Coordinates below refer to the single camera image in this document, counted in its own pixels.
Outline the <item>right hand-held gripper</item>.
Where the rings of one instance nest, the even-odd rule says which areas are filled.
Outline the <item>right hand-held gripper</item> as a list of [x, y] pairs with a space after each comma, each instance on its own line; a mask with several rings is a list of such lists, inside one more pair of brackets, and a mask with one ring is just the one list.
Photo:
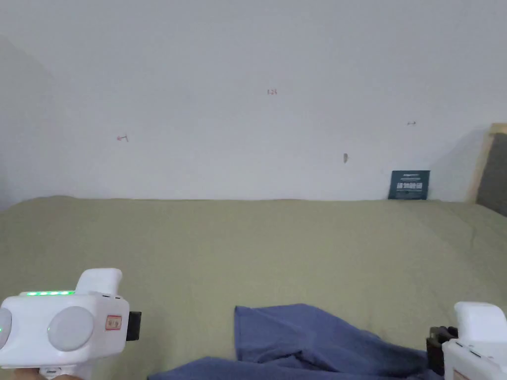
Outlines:
[[428, 368], [444, 380], [505, 380], [507, 319], [483, 302], [455, 304], [457, 327], [431, 327], [426, 339]]

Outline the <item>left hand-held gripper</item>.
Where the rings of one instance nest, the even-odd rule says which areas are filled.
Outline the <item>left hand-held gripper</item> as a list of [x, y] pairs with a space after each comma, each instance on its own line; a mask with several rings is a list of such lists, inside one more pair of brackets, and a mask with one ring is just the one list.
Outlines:
[[89, 376], [140, 338], [142, 313], [118, 294], [122, 272], [85, 270], [74, 290], [26, 291], [0, 307], [0, 366], [42, 376]]

